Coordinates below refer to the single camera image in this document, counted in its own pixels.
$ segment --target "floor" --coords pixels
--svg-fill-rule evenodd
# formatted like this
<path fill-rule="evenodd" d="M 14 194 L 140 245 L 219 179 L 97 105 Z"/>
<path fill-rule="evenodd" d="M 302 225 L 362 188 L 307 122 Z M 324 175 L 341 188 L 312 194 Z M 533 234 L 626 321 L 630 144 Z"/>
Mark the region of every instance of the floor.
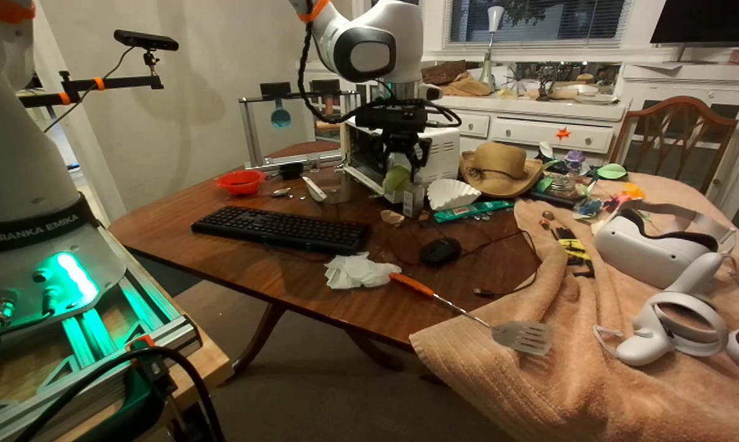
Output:
<path fill-rule="evenodd" d="M 157 263 L 144 268 L 227 355 L 244 346 L 263 301 L 231 290 L 185 290 L 196 280 Z M 214 389 L 225 439 L 242 442 L 503 442 L 494 423 L 446 386 L 421 375 L 408 351 L 388 349 L 405 370 L 388 370 L 327 323 L 286 312 L 253 365 Z"/>

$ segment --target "vr headset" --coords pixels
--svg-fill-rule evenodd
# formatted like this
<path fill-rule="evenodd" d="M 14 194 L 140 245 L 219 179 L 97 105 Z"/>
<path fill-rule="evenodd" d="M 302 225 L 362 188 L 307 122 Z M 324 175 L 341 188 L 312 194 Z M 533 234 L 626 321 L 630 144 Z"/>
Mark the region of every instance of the vr headset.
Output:
<path fill-rule="evenodd" d="M 678 225 L 648 234 L 643 210 L 670 214 Z M 629 200 L 595 227 L 594 245 L 609 265 L 636 280 L 670 292 L 706 294 L 711 274 L 733 248 L 733 234 L 675 203 Z"/>

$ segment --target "wire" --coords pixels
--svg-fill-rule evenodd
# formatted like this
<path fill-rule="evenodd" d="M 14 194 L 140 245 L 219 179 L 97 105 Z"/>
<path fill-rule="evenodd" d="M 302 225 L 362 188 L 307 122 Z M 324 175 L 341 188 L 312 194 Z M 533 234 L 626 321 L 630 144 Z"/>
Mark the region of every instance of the wire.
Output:
<path fill-rule="evenodd" d="M 198 375 L 196 365 L 181 355 L 179 351 L 174 349 L 165 349 L 165 346 L 149 346 L 149 349 L 140 349 L 140 351 L 128 351 L 128 353 L 119 353 L 99 365 L 96 365 L 87 375 L 84 375 L 77 383 L 72 383 L 69 389 L 63 389 L 31 424 L 25 428 L 25 431 L 17 437 L 17 442 L 30 442 L 34 439 L 41 428 L 59 413 L 63 409 L 84 388 L 87 388 L 93 380 L 97 380 L 103 372 L 113 370 L 114 365 L 124 362 L 124 360 L 131 360 L 131 359 L 149 359 L 149 355 L 165 355 L 165 359 L 172 359 L 174 362 L 179 362 L 185 375 L 190 377 L 194 388 L 196 388 L 196 394 L 198 394 L 198 402 L 204 408 L 204 416 L 209 420 L 209 428 L 211 428 L 211 437 L 216 442 L 222 442 L 222 429 L 220 429 L 220 423 L 219 423 L 219 413 L 211 402 L 211 394 L 204 386 L 204 377 Z"/>
<path fill-rule="evenodd" d="M 533 236 L 530 236 L 527 230 L 521 230 L 521 234 L 523 234 L 525 242 L 534 251 Z M 511 286 L 511 290 L 506 290 L 506 292 L 494 292 L 494 290 L 486 290 L 486 286 L 474 286 L 474 294 L 476 294 L 476 296 L 490 296 L 490 300 L 495 300 L 495 296 L 506 296 L 506 294 L 527 290 L 527 286 L 533 286 L 533 285 L 538 283 L 538 269 L 539 269 L 539 257 L 538 257 L 534 273 L 527 274 L 521 285 L 516 285 L 516 286 Z"/>
<path fill-rule="evenodd" d="M 421 107 L 431 107 L 433 112 L 444 116 L 446 122 L 427 122 L 430 128 L 458 128 L 462 125 L 462 117 L 444 107 L 444 105 L 436 105 L 436 103 L 430 103 L 430 101 L 394 101 L 394 90 L 389 84 L 386 80 L 378 80 L 386 90 L 388 90 L 388 101 L 373 101 L 373 103 L 362 103 L 338 117 L 330 117 L 330 116 L 324 116 L 312 101 L 309 101 L 309 92 L 304 90 L 304 63 L 309 58 L 309 48 L 312 48 L 312 35 L 313 35 L 313 22 L 307 22 L 304 24 L 304 40 L 302 40 L 302 51 L 298 51 L 298 60 L 297 60 L 297 90 L 302 96 L 302 103 L 309 107 L 309 112 L 313 112 L 316 119 L 324 119 L 324 122 L 345 122 L 347 117 L 352 117 L 356 112 L 365 110 L 365 107 L 386 107 L 388 101 L 393 103 L 408 103 L 408 105 L 421 105 Z"/>
<path fill-rule="evenodd" d="M 108 68 L 99 79 L 108 79 L 109 73 L 114 73 L 114 70 L 123 65 L 128 51 L 131 51 L 131 48 L 134 48 L 134 47 L 128 47 L 128 48 L 119 53 L 118 63 L 114 63 L 113 68 Z M 84 98 L 93 90 L 93 85 L 87 85 L 87 87 L 80 92 L 80 98 L 77 98 L 71 107 L 65 107 L 59 117 L 54 117 L 54 119 L 44 128 L 44 132 L 49 132 L 55 122 L 60 122 L 69 112 L 72 112 L 72 110 L 84 103 Z"/>

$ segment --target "table leg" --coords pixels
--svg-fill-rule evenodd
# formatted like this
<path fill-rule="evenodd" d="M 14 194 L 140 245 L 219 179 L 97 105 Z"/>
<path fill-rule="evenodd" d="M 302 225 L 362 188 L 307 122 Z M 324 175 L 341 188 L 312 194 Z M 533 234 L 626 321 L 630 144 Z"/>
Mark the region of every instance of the table leg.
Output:
<path fill-rule="evenodd" d="M 237 372 L 242 372 L 242 370 L 250 365 L 250 360 L 259 353 L 259 349 L 263 349 L 264 340 L 269 338 L 269 334 L 273 334 L 277 319 L 279 319 L 284 312 L 286 312 L 286 308 L 279 306 L 279 304 L 274 304 L 274 301 L 269 301 L 269 304 L 264 306 L 264 313 L 263 313 L 259 323 L 255 326 L 255 332 L 253 332 L 253 335 L 250 335 L 244 351 L 241 353 L 237 360 L 231 362 L 231 375 L 227 375 L 227 380 L 232 380 Z"/>
<path fill-rule="evenodd" d="M 403 360 L 393 359 L 388 351 L 378 349 L 365 334 L 360 332 L 345 332 L 351 340 L 378 365 L 389 369 L 389 370 L 403 370 Z"/>

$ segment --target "beige fabric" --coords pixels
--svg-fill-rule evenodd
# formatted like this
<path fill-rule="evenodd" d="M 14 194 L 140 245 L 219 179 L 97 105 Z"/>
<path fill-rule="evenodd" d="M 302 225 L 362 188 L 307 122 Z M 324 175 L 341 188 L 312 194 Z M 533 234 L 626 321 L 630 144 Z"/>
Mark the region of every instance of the beige fabric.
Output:
<path fill-rule="evenodd" d="M 438 87 L 442 96 L 490 96 L 494 87 L 469 76 L 469 70 L 457 73 L 457 79 Z"/>
<path fill-rule="evenodd" d="M 694 188 L 663 176 L 630 175 L 648 200 L 675 200 L 722 224 L 729 221 Z M 621 183 L 600 182 L 595 194 Z M 539 214 L 575 227 L 594 257 L 595 276 L 572 276 Z M 516 203 L 518 225 L 530 230 L 541 257 L 533 286 L 495 300 L 476 313 L 490 323 L 545 321 L 554 346 L 545 359 L 518 355 L 490 340 L 469 319 L 449 319 L 410 335 L 421 362 L 476 409 L 518 439 L 739 439 L 739 365 L 726 355 L 668 353 L 648 369 L 629 369 L 603 353 L 594 326 L 630 334 L 630 319 L 658 290 L 609 268 L 592 248 L 589 225 L 541 200 Z M 739 265 L 715 274 L 711 301 L 729 328 L 739 326 Z"/>
<path fill-rule="evenodd" d="M 433 84 L 433 85 L 446 85 L 451 84 L 458 73 L 467 70 L 467 60 L 444 60 L 444 63 L 436 63 L 436 65 L 427 65 L 421 68 L 421 80 L 425 84 Z"/>

